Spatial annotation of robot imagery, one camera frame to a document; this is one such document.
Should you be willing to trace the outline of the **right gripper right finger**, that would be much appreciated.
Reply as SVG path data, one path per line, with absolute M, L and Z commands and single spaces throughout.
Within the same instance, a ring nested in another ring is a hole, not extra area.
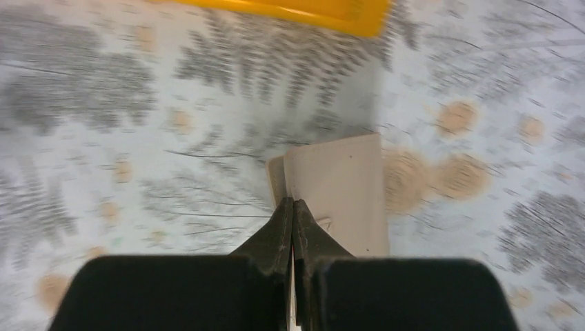
M 355 304 L 347 267 L 355 258 L 317 224 L 303 200 L 293 204 L 292 247 L 296 324 L 302 330 L 350 330 Z

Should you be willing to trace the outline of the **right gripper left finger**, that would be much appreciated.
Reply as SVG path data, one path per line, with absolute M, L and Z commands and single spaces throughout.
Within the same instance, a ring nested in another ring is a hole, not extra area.
M 283 198 L 268 222 L 230 257 L 231 330 L 287 330 L 294 200 Z

